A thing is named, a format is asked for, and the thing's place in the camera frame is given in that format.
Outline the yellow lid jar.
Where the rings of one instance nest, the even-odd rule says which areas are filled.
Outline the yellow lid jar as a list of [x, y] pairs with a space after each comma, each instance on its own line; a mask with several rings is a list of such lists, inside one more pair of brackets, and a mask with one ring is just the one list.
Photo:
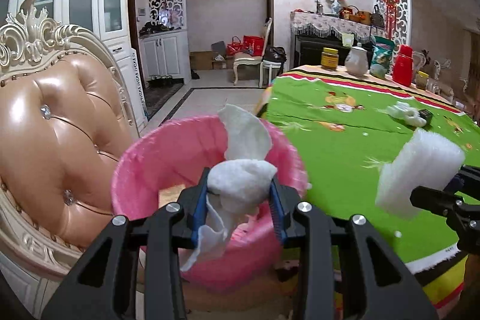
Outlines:
[[321, 53], [320, 65], [330, 71], [335, 71], [338, 66], [338, 50], [325, 47]]

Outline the white foam sheet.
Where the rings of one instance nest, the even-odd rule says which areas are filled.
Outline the white foam sheet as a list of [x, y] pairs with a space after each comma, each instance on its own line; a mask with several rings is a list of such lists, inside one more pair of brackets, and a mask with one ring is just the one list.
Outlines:
[[399, 218], [420, 212], [412, 205], [414, 188], [444, 189], [465, 161], [464, 150], [436, 132], [414, 131], [392, 163], [380, 170], [375, 205]]

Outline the white ceramic teapot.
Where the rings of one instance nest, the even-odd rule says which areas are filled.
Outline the white ceramic teapot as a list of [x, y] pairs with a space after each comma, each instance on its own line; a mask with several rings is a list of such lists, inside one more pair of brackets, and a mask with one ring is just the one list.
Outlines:
[[364, 76], [369, 68], [367, 50], [361, 46], [352, 46], [345, 60], [345, 68], [350, 75]]

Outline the red gift bags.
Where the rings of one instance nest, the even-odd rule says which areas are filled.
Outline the red gift bags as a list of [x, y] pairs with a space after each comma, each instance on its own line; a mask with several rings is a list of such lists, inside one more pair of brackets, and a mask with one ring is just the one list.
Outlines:
[[226, 46], [226, 55], [233, 56], [236, 53], [245, 53], [252, 56], [261, 56], [264, 48], [264, 37], [244, 36], [240, 39], [237, 36]]

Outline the cream carved sofa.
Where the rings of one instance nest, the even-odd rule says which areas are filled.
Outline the cream carved sofa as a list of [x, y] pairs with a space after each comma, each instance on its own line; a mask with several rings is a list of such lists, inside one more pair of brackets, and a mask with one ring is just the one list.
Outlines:
[[428, 91], [441, 96], [457, 109], [469, 115], [473, 114], [474, 100], [466, 95], [468, 81], [455, 78], [450, 59], [432, 59], [426, 49], [421, 52], [414, 51], [412, 55], [414, 70], [425, 72], [429, 76], [426, 85]]

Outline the white low cabinet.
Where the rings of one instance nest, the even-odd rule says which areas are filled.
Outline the white low cabinet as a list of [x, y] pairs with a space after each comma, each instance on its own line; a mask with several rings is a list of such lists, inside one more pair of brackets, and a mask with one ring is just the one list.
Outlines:
[[139, 41], [144, 78], [171, 76], [191, 81], [190, 52], [186, 30], [173, 30], [142, 37]]

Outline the small tan carton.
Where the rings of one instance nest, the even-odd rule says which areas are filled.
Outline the small tan carton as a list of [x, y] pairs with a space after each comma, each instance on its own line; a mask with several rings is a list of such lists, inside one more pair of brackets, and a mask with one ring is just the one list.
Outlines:
[[170, 188], [161, 189], [158, 195], [158, 208], [160, 209], [171, 202], [177, 202], [178, 197], [184, 189], [184, 184], [174, 185]]

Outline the tan leather ornate chair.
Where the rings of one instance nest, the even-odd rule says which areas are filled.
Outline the tan leather ornate chair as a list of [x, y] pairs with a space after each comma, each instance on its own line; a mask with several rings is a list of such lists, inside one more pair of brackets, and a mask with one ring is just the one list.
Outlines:
[[1, 26], [1, 251], [60, 280], [112, 219], [138, 130], [112, 53], [25, 0]]

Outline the white dining chair far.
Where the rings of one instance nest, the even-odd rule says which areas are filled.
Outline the white dining chair far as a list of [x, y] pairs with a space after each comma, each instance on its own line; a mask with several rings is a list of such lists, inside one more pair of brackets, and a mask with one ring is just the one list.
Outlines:
[[264, 37], [264, 48], [261, 56], [252, 56], [250, 54], [245, 54], [245, 53], [236, 53], [233, 56], [233, 75], [234, 75], [234, 80], [233, 84], [237, 85], [239, 81], [239, 67], [240, 66], [259, 66], [262, 57], [264, 55], [264, 51], [266, 50], [269, 35], [271, 32], [271, 27], [272, 27], [272, 18], [268, 18], [265, 21], [265, 24], [263, 26], [263, 31], [260, 37]]

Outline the pink lined trash bin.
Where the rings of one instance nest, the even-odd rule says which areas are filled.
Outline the pink lined trash bin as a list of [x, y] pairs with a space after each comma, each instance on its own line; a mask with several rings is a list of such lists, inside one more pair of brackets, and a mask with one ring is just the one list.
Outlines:
[[[208, 170], [224, 161], [228, 137], [217, 115], [169, 121], [139, 139], [123, 154], [112, 179], [112, 205], [129, 220], [148, 218], [159, 209], [161, 193], [175, 185], [183, 191], [178, 203], [184, 218], [172, 231], [185, 233], [185, 244], [199, 244], [199, 227], [208, 212]], [[281, 257], [268, 202], [262, 202], [246, 227], [238, 227], [217, 258], [197, 261], [181, 273], [186, 281], [225, 292], [267, 272]]]

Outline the white tissue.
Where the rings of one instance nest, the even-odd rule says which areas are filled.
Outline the white tissue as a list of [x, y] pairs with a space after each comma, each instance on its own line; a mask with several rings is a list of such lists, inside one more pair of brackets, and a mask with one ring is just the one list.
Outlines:
[[216, 164], [207, 178], [207, 218], [199, 227], [199, 242], [180, 255], [180, 271], [221, 257], [238, 225], [253, 216], [269, 195], [277, 173], [266, 161], [272, 139], [255, 115], [227, 104], [218, 117], [227, 133], [224, 161]]

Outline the red thermos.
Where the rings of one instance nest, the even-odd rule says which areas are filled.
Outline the red thermos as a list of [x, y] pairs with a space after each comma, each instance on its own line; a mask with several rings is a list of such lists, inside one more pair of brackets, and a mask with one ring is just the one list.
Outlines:
[[400, 45], [395, 57], [392, 78], [394, 82], [409, 87], [413, 77], [413, 49], [410, 46]]

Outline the white plastic glove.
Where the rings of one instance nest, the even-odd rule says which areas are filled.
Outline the white plastic glove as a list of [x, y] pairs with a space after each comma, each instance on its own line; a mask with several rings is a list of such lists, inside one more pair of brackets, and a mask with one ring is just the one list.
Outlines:
[[387, 107], [385, 112], [391, 118], [403, 121], [411, 127], [424, 127], [427, 124], [427, 121], [421, 117], [420, 111], [406, 102], [397, 101], [393, 106]]

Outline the lace covered sideboard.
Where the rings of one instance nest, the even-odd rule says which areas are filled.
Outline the lace covered sideboard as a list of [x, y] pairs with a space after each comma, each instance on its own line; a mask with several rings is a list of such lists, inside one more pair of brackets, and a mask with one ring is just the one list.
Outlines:
[[381, 28], [336, 16], [292, 11], [289, 18], [291, 68], [302, 65], [320, 66], [321, 52], [324, 48], [336, 49], [338, 64], [343, 66], [351, 50], [343, 45], [343, 34], [352, 34], [353, 46], [366, 49], [367, 60], [371, 62], [375, 38], [386, 36]]

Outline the black small box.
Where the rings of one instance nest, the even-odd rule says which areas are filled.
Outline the black small box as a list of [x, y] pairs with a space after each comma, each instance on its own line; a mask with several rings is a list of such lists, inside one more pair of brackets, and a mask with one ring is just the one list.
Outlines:
[[431, 111], [422, 109], [418, 111], [418, 114], [421, 118], [425, 120], [425, 126], [431, 124], [431, 120], [433, 118], [433, 113]]

